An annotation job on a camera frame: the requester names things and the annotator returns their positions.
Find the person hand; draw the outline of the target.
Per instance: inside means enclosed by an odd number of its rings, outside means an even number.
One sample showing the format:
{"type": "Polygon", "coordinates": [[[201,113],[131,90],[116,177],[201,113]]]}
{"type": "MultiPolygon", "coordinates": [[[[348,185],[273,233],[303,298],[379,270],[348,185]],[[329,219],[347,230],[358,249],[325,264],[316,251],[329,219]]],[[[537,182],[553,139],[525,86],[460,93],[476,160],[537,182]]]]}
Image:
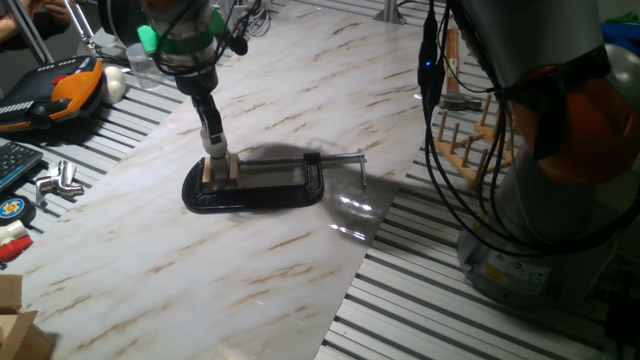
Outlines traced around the person hand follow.
{"type": "Polygon", "coordinates": [[[51,15],[56,25],[63,28],[69,27],[71,16],[64,0],[45,0],[43,7],[51,15]]]}
{"type": "Polygon", "coordinates": [[[0,43],[4,43],[19,34],[20,30],[13,16],[10,13],[3,15],[0,19],[0,43]]]}

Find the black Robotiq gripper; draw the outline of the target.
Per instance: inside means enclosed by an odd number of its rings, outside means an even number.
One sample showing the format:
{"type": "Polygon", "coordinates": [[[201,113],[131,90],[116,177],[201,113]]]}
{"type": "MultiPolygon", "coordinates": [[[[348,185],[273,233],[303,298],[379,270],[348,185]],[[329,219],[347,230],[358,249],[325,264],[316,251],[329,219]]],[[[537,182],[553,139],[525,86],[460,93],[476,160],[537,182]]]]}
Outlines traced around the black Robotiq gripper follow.
{"type": "Polygon", "coordinates": [[[192,97],[192,103],[202,125],[200,131],[204,146],[214,146],[226,142],[222,118],[212,92],[219,84],[217,67],[210,65],[199,71],[173,75],[177,89],[192,97]]]}

